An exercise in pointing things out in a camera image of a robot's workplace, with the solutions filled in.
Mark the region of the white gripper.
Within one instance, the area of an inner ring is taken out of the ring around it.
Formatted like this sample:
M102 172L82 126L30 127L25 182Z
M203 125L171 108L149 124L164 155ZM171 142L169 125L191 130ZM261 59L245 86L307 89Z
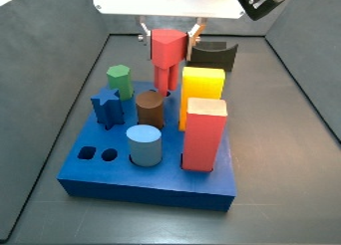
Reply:
M195 19L187 32L185 59L191 58L191 49L205 27L205 18L237 19L243 9L236 0L93 0L93 5L102 14L138 15L137 25L141 28L138 41L150 54L150 34L145 16L203 17Z

